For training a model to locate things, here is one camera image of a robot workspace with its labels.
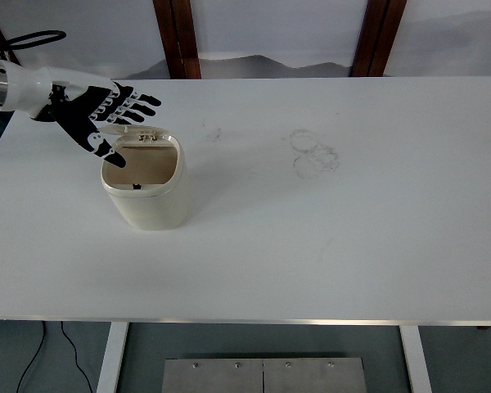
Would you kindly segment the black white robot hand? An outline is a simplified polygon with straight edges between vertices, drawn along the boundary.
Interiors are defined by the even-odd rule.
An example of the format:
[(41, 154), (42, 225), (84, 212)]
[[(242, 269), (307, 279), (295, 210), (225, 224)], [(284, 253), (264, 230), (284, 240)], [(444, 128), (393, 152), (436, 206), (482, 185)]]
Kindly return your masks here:
[(87, 152), (118, 168), (125, 167), (126, 160), (98, 127), (140, 124), (156, 115), (161, 101), (100, 75), (51, 67), (39, 71), (48, 78), (48, 93), (35, 119), (58, 123)]

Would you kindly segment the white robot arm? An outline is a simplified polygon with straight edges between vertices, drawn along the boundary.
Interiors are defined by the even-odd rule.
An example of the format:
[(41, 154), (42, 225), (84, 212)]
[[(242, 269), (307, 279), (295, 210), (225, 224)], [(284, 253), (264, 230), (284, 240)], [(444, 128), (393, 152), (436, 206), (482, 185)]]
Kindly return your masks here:
[(49, 103), (51, 93), (47, 69), (29, 70), (0, 60), (0, 111), (22, 111), (34, 119)]

